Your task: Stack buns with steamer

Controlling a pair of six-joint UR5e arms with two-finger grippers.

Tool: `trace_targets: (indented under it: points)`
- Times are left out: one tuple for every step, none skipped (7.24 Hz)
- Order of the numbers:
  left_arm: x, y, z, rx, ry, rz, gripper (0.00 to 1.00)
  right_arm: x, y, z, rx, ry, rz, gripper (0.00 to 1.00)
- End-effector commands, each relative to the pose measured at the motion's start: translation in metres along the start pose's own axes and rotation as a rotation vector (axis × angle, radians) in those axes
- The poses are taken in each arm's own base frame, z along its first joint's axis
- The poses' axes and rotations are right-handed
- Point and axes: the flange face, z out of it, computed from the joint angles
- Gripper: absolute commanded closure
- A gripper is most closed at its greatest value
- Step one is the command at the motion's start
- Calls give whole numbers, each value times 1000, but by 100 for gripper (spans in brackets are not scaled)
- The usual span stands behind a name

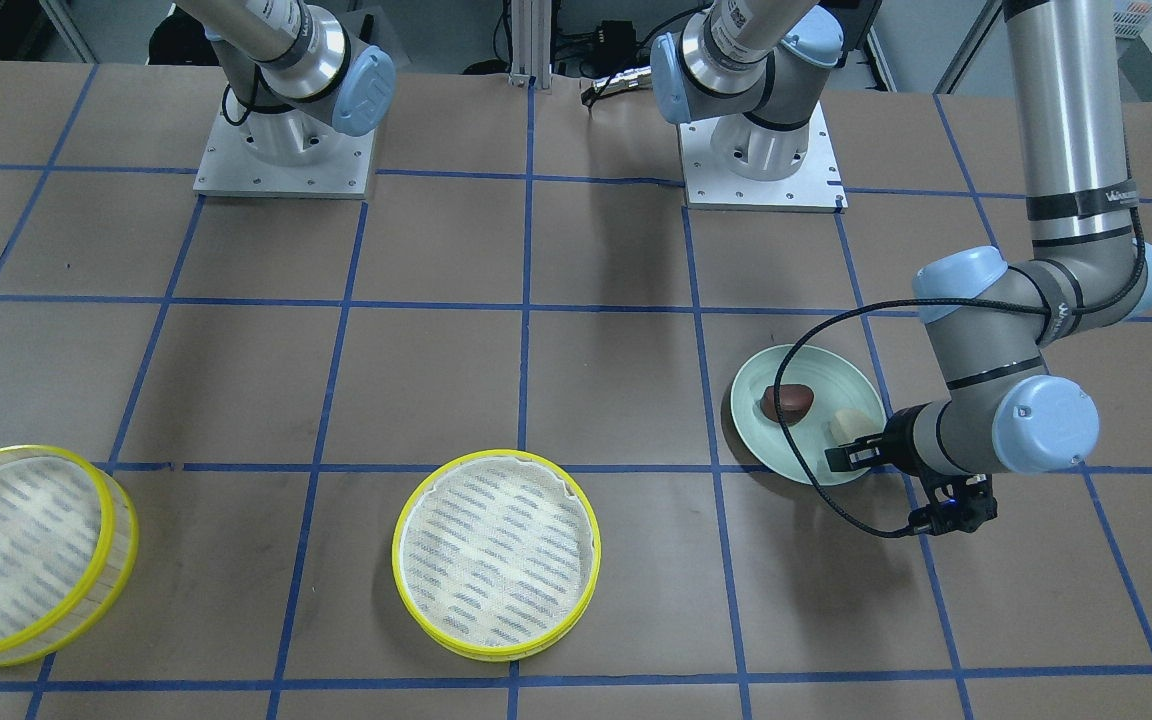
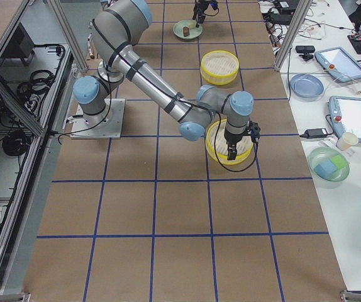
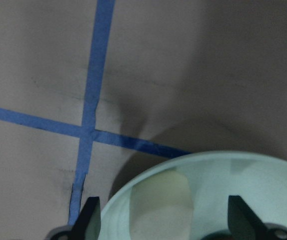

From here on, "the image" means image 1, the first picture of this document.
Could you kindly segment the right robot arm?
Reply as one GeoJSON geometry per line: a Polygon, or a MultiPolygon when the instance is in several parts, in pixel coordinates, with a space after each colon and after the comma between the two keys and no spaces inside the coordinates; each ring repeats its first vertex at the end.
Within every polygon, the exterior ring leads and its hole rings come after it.
{"type": "Polygon", "coordinates": [[[339,135],[376,131],[396,94],[397,71],[379,46],[361,40],[306,1],[179,1],[204,28],[234,100],[275,114],[296,109],[339,135]]]}

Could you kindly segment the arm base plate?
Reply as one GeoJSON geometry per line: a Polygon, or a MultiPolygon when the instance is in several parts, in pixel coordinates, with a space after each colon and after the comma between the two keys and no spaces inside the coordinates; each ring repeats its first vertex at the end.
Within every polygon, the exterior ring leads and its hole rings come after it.
{"type": "Polygon", "coordinates": [[[708,211],[849,209],[823,103],[806,126],[772,131],[744,115],[679,127],[685,204],[708,211]]]}
{"type": "Polygon", "coordinates": [[[230,199],[365,200],[378,136],[343,135],[300,109],[247,111],[228,88],[194,191],[230,199]]]}

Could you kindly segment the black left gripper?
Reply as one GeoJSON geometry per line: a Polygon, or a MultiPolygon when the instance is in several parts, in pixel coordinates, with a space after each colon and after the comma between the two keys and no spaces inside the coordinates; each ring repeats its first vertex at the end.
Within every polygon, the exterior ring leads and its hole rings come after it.
{"type": "Polygon", "coordinates": [[[881,432],[861,435],[846,446],[827,448],[832,473],[854,473],[890,465],[902,473],[920,475],[922,456],[916,450],[915,424],[925,404],[905,407],[886,420],[881,432]]]}

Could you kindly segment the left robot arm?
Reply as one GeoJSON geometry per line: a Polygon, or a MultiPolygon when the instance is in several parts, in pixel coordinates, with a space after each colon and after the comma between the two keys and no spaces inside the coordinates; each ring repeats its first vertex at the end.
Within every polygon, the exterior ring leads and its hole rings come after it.
{"type": "MultiPolygon", "coordinates": [[[[1152,306],[1152,245],[1126,156],[1108,1],[1005,1],[1026,218],[1034,256],[975,247],[923,266],[911,288],[948,397],[893,414],[881,433],[838,439],[835,471],[890,464],[945,477],[1079,464],[1100,415],[1043,348],[1152,306]]],[[[660,114],[717,118],[758,141],[799,138],[844,29],[814,1],[717,1],[652,41],[660,114]]]]}

